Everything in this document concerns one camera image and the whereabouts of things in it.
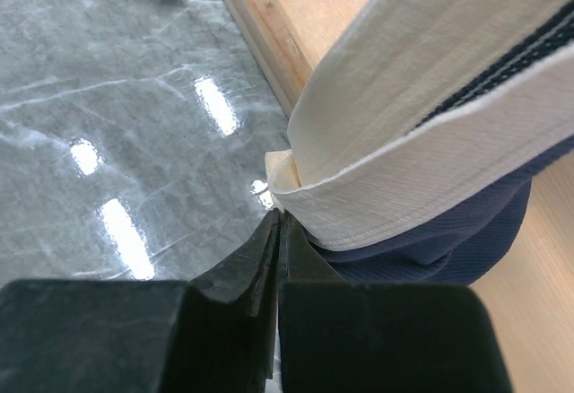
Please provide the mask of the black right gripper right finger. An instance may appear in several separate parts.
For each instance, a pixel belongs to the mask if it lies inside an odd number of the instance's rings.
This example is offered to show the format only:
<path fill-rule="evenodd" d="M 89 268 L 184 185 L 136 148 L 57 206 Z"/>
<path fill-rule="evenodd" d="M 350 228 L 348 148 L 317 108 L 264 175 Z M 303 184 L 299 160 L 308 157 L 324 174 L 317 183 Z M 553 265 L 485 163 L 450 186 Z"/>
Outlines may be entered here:
<path fill-rule="evenodd" d="M 508 392 L 490 316 L 469 288 L 343 279 L 290 214 L 279 243 L 286 392 Z"/>

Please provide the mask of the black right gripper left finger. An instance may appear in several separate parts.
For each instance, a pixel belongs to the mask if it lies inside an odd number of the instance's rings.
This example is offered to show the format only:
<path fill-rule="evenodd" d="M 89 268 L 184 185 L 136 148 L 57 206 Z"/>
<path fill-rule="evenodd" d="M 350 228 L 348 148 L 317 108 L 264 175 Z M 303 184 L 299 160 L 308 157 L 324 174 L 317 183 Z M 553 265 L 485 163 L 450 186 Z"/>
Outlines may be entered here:
<path fill-rule="evenodd" d="M 1 291 L 4 392 L 262 392 L 280 215 L 190 281 L 20 279 Z"/>

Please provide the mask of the navy blue underwear beige waistband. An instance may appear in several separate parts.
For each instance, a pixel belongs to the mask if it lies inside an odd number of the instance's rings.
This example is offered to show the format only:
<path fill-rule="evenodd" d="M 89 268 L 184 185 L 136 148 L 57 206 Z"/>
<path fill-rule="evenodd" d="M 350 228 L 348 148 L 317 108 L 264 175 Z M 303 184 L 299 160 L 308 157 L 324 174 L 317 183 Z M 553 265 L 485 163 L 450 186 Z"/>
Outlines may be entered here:
<path fill-rule="evenodd" d="M 471 284 L 573 147 L 573 0 L 369 0 L 265 158 L 275 203 L 360 281 Z"/>

